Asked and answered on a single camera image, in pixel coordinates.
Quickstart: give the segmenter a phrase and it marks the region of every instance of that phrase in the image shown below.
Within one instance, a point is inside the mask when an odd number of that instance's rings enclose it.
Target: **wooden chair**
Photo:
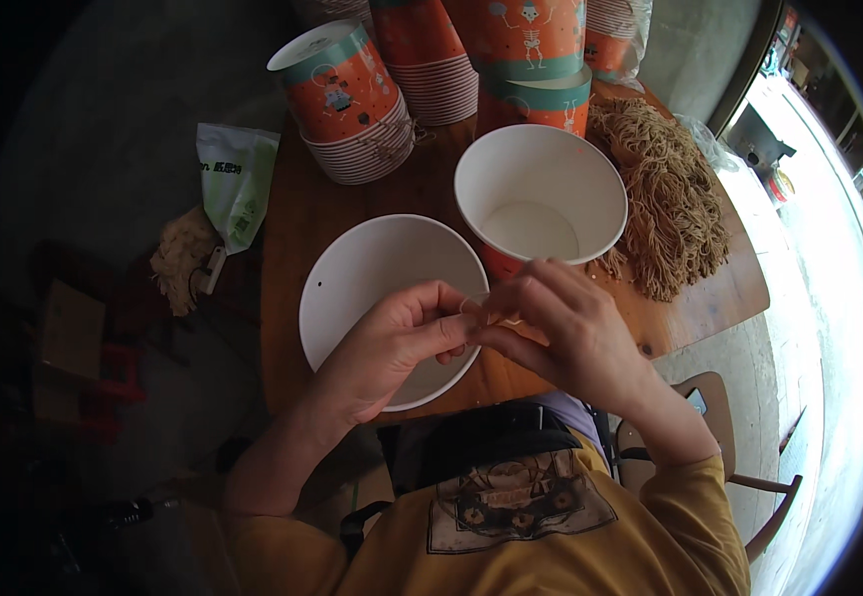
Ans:
[[[714,372],[702,373],[688,378],[679,385],[674,385],[674,389],[684,397],[694,389],[700,389],[700,394],[706,402],[703,419],[719,442],[726,482],[785,494],[783,502],[773,512],[769,521],[746,545],[746,556],[752,563],[762,554],[769,542],[772,542],[776,532],[783,525],[789,507],[792,507],[795,500],[799,484],[802,482],[802,476],[795,475],[792,484],[782,484],[735,473],[733,419],[730,417],[729,399],[726,397],[726,386],[723,384],[722,376]],[[656,473],[656,467],[647,455],[646,446],[640,440],[640,433],[632,424],[623,421],[617,425],[615,444],[620,484],[632,494],[639,495],[640,487],[652,478]]]

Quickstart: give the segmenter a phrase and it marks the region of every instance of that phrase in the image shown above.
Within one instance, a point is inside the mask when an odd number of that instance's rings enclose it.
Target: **plastic bag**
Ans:
[[[673,115],[676,121],[690,131],[694,142],[697,143],[697,147],[700,148],[700,151],[706,157],[706,161],[710,163],[710,167],[713,168],[714,172],[719,172],[720,170],[725,170],[726,172],[739,171],[739,164],[733,161],[730,154],[723,149],[723,146],[719,144],[717,138],[713,136],[710,129],[706,128],[705,124],[693,116],[685,116],[682,113],[675,113]]]
[[[203,207],[228,255],[247,250],[256,238],[278,151],[276,133],[202,122],[196,127]]]
[[[608,83],[616,83],[643,92],[637,80],[640,62],[647,52],[650,37],[652,0],[586,0],[587,1],[587,50],[585,61],[593,69],[593,76]],[[592,42],[598,38],[602,46]],[[598,69],[592,64],[596,52],[610,54],[613,66]]]

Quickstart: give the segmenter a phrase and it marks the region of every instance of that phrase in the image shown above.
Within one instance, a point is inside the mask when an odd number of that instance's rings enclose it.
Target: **white paper cup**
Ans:
[[[426,280],[445,280],[467,296],[488,291],[472,247],[438,221],[383,216],[340,235],[312,267],[299,301],[299,337],[312,370],[379,299]],[[383,411],[408,410],[445,393],[479,350],[468,347],[445,365],[434,357],[422,361]]]
[[[614,165],[583,138],[540,124],[474,141],[458,161],[454,194],[499,279],[532,258],[571,265],[597,258],[627,223],[627,192]]]

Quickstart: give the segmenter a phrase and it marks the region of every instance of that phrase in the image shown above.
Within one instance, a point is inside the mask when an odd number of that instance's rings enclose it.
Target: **bowl rim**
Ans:
[[[574,135],[572,133],[568,133],[567,131],[564,131],[563,129],[558,129],[558,128],[553,127],[553,126],[547,126],[544,124],[512,124],[510,126],[504,126],[504,127],[499,128],[499,129],[495,129],[495,130],[487,133],[486,135],[483,135],[481,137],[474,139],[474,142],[471,145],[469,145],[468,149],[465,149],[465,152],[462,153],[462,155],[461,155],[461,159],[458,160],[458,165],[455,166],[455,168],[454,168],[454,178],[451,181],[451,187],[454,190],[454,202],[458,207],[458,212],[461,213],[462,220],[464,220],[465,223],[468,224],[468,227],[472,229],[472,232],[474,232],[474,235],[478,236],[478,238],[482,242],[484,242],[486,245],[490,246],[491,248],[495,249],[498,253],[501,253],[504,256],[510,256],[511,258],[514,258],[516,260],[519,260],[519,261],[522,261],[525,263],[528,262],[529,260],[532,260],[531,256],[519,255],[518,253],[514,253],[512,251],[509,251],[508,249],[505,249],[505,248],[502,248],[501,246],[498,246],[493,240],[491,240],[488,237],[487,234],[485,234],[485,232],[482,232],[481,229],[478,228],[478,226],[474,225],[473,222],[468,219],[468,216],[465,215],[465,210],[462,209],[462,207],[461,207],[461,201],[458,199],[458,174],[461,172],[462,166],[464,166],[466,168],[468,167],[468,153],[474,147],[474,145],[476,145],[478,142],[480,142],[481,140],[486,139],[488,137],[492,137],[492,136],[499,137],[501,135],[509,135],[512,131],[522,130],[525,128],[534,129],[534,130],[542,130],[542,131],[555,131],[554,133],[548,133],[548,134],[550,134],[550,135],[558,135],[558,134],[559,135],[566,135],[567,137],[573,137],[575,139],[578,139],[580,142],[584,143],[587,147],[590,147],[591,149],[593,149],[593,153],[598,155],[600,157],[600,159],[602,159],[604,161],[604,163],[606,163],[610,167],[611,171],[614,172],[614,176],[620,182],[620,188],[623,190],[623,223],[620,224],[620,229],[617,230],[616,235],[612,239],[608,240],[607,247],[604,248],[603,250],[598,251],[596,253],[592,253],[589,256],[578,256],[577,258],[569,258],[569,259],[566,259],[564,262],[566,262],[568,265],[582,265],[588,261],[592,261],[595,258],[605,254],[607,251],[609,251],[610,249],[612,249],[614,247],[614,245],[617,243],[618,240],[620,240],[620,237],[623,236],[624,230],[627,228],[627,218],[630,214],[630,200],[627,197],[627,186],[623,183],[623,178],[620,177],[620,173],[617,171],[614,163],[612,161],[610,161],[609,159],[607,159],[607,156],[604,154],[604,152],[602,150],[594,147],[593,143],[588,141],[586,138],[578,137],[577,135]]]
[[[459,242],[461,242],[461,244],[465,247],[465,249],[468,251],[468,253],[473,257],[474,264],[477,265],[477,268],[478,268],[478,274],[480,274],[481,280],[484,281],[485,291],[491,290],[491,286],[488,283],[488,275],[485,273],[484,265],[481,264],[481,259],[478,258],[477,253],[474,252],[472,245],[468,244],[468,241],[465,240],[464,238],[462,238],[460,233],[455,232],[454,230],[452,230],[449,226],[445,225],[444,223],[442,223],[438,220],[434,220],[432,218],[426,218],[425,216],[419,216],[417,214],[390,214],[387,216],[378,216],[377,218],[365,220],[365,221],[353,226],[349,230],[346,230],[339,237],[337,237],[335,240],[333,240],[330,243],[330,245],[328,247],[326,247],[326,250],[323,251],[321,255],[319,255],[319,257],[315,261],[315,264],[312,265],[312,268],[309,270],[308,274],[306,275],[306,283],[303,284],[303,292],[299,296],[299,313],[298,313],[298,316],[299,316],[299,342],[303,346],[303,354],[306,356],[306,363],[309,365],[309,368],[312,368],[312,364],[309,362],[308,347],[306,346],[306,336],[303,333],[303,328],[304,328],[303,314],[306,312],[306,308],[307,308],[306,292],[309,292],[310,288],[312,287],[312,281],[311,280],[314,278],[313,274],[315,273],[316,268],[319,267],[319,265],[323,262],[324,257],[330,255],[330,252],[339,250],[338,248],[336,248],[339,245],[339,241],[342,240],[343,238],[345,238],[347,235],[351,235],[353,232],[358,231],[359,228],[365,228],[367,226],[374,225],[377,222],[389,221],[389,220],[418,220],[418,221],[424,221],[426,223],[431,223],[432,225],[435,225],[435,226],[438,226],[439,228],[445,229],[448,233],[450,233],[452,236],[457,238],[457,240]],[[465,363],[462,364],[461,368],[459,368],[457,370],[457,372],[455,372],[454,375],[440,388],[429,393],[428,395],[426,395],[425,397],[423,397],[421,399],[416,399],[414,401],[409,401],[407,403],[398,403],[395,405],[387,405],[384,408],[382,408],[382,411],[383,412],[401,412],[403,410],[411,410],[411,409],[416,408],[420,405],[425,405],[426,403],[432,401],[433,399],[441,396],[443,393],[448,391],[450,388],[454,387],[454,385],[461,380],[462,376],[464,376],[465,373],[468,372],[468,369],[470,369],[472,367],[472,364],[474,364],[474,361],[477,359],[478,354],[481,352],[481,346],[480,345],[475,345],[475,346],[471,346],[471,347],[472,347],[472,353],[468,357],[468,359],[465,361]],[[313,369],[312,372],[315,373],[316,371],[318,371],[318,368]]]

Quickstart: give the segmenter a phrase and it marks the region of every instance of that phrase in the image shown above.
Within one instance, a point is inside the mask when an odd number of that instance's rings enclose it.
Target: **cardboard box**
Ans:
[[[36,418],[79,423],[80,392],[101,376],[104,304],[60,280],[51,282],[38,327],[32,371]]]

